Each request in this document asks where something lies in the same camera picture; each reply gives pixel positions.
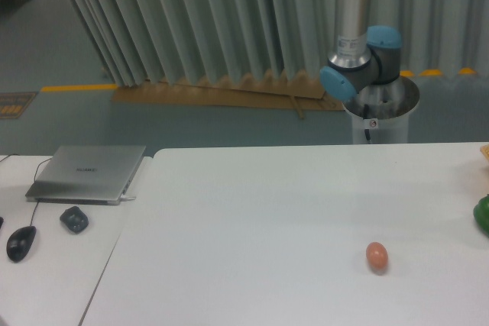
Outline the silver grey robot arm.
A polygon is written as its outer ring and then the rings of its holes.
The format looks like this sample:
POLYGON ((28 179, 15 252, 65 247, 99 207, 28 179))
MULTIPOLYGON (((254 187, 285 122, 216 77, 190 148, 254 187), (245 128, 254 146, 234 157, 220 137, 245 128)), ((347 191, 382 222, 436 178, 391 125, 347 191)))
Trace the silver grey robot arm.
POLYGON ((369 25, 371 0, 335 0, 335 26, 328 64, 320 70, 324 90, 347 101, 369 86, 400 77, 400 32, 369 25))

